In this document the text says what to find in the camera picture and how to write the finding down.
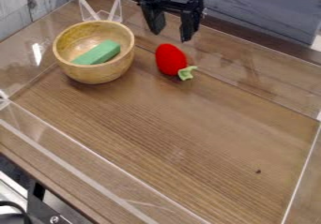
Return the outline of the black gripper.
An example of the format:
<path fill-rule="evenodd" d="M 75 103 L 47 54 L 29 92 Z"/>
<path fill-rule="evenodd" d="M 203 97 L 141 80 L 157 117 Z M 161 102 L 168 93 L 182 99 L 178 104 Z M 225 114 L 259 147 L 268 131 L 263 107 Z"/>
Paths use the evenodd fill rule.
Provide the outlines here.
<path fill-rule="evenodd" d="M 181 13 L 181 41 L 192 40 L 204 18 L 205 0 L 138 0 L 150 31 L 158 35 L 166 27 L 165 11 Z"/>

